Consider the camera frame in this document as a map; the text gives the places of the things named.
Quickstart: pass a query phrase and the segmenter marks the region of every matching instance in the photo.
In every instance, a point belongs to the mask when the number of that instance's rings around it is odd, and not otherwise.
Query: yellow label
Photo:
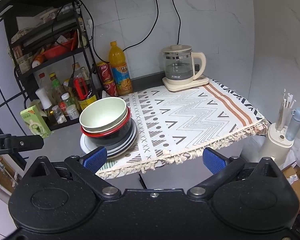
[[[81,107],[81,109],[85,109],[88,105],[92,104],[93,102],[97,101],[97,97],[96,95],[94,95],[93,97],[91,98],[88,98],[86,100],[82,100],[82,101],[79,101],[79,105]]]

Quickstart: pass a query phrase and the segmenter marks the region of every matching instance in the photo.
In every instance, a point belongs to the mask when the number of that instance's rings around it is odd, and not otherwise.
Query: tablecloth fringe
[[[135,173],[141,171],[145,173],[146,170],[155,170],[155,165],[161,161],[162,163],[176,163],[180,164],[186,160],[191,160],[196,157],[202,156],[202,152],[204,148],[210,147],[214,150],[218,150],[223,147],[227,147],[232,143],[239,141],[240,139],[246,138],[248,136],[253,136],[256,134],[266,134],[268,131],[269,122],[263,118],[258,122],[255,122],[249,126],[244,127],[240,131],[235,131],[225,135],[224,138],[219,138],[217,140],[207,141],[199,146],[194,146],[191,148],[185,148],[178,152],[169,152],[167,150],[163,150],[163,155],[153,158],[151,160],[144,160],[136,163],[132,163],[129,165],[123,165],[120,167],[113,167],[107,170],[97,171],[96,175],[103,179],[112,179],[117,177],[121,172],[124,175]]]

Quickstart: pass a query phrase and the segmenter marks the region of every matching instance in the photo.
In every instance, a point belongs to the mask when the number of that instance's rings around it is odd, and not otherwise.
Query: green box
[[[37,106],[31,106],[21,111],[20,115],[34,135],[40,135],[42,138],[50,136],[51,131],[40,115]]]

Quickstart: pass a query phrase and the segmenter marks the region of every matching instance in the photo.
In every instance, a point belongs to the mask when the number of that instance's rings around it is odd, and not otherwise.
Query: metal screw
[[[159,193],[152,192],[150,194],[150,197],[159,197]]]
[[[105,187],[102,190],[102,193],[105,195],[114,195],[118,192],[118,189],[116,187]]]
[[[193,187],[190,189],[191,194],[200,196],[206,193],[206,190],[203,187]]]

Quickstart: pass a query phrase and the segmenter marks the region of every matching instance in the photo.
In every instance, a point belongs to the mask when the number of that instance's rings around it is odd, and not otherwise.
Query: red bottle handle
[[[84,92],[85,94],[82,93],[82,89],[80,86],[80,82],[82,83],[83,87],[84,87]],[[87,89],[87,85],[86,82],[84,81],[84,79],[82,77],[76,78],[74,80],[74,87],[78,92],[78,96],[80,100],[84,100],[87,96],[88,96],[88,89]]]

